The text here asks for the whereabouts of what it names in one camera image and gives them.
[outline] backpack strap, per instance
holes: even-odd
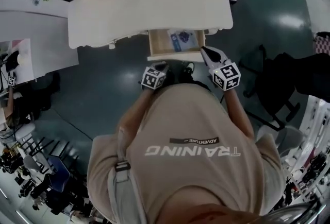
[[[118,163],[108,176],[108,192],[117,224],[146,224],[146,216],[137,182],[126,160],[125,135],[118,134]]]

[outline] open drawer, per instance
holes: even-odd
[[[205,35],[203,30],[196,31],[199,47],[187,51],[176,52],[172,46],[166,29],[150,30],[149,44],[150,56],[148,61],[180,60],[188,62],[204,62],[201,55],[201,47],[205,46]]]

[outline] blue chair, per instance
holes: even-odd
[[[49,177],[53,190],[62,193],[70,178],[70,172],[60,157],[49,156],[48,161],[53,165],[55,174]]]

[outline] white table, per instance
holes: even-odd
[[[14,48],[22,57],[22,64],[15,70],[18,83],[79,64],[77,51],[68,45],[67,19],[0,11],[0,42],[12,40],[24,40]]]
[[[100,47],[151,29],[230,29],[229,0],[74,0],[69,45]]]
[[[12,41],[9,42],[8,55],[14,53],[15,51],[18,51],[19,57],[22,60],[22,64],[19,64],[14,70],[14,72],[16,73],[16,84],[21,84],[33,80],[35,76],[33,73],[32,60],[31,60],[30,39],[21,40],[14,47],[13,44],[15,45],[15,42]],[[1,72],[2,72],[3,86],[4,89],[6,89],[8,87],[8,83],[7,83],[8,73],[6,71],[5,65],[1,67]]]

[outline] dark gray floor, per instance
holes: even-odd
[[[206,42],[225,51],[233,61],[244,58],[246,63],[260,69],[261,55],[253,53],[259,44],[266,47],[270,58],[282,52],[295,58],[312,54],[312,34],[305,0],[239,0],[232,7],[232,12],[233,29],[209,36]],[[70,141],[74,146],[72,153],[79,154],[80,168],[86,170],[91,148],[88,137],[113,133],[121,115],[140,94],[137,81],[149,64],[146,60],[148,43],[147,36],[135,36],[119,41],[114,50],[79,48],[79,66],[60,71],[61,92],[54,95],[53,109],[43,113],[37,121],[37,134]],[[271,120],[256,97],[243,97],[243,90],[253,85],[255,77],[246,71],[241,72],[242,81],[237,92],[242,104]],[[196,65],[194,78],[214,90],[206,76],[205,65]],[[216,95],[221,97],[222,92],[217,90]],[[307,96],[295,93],[292,102],[301,103],[301,110],[291,122],[298,127]],[[284,120],[287,113],[283,110],[279,117]],[[260,126],[255,120],[251,121],[255,129]]]

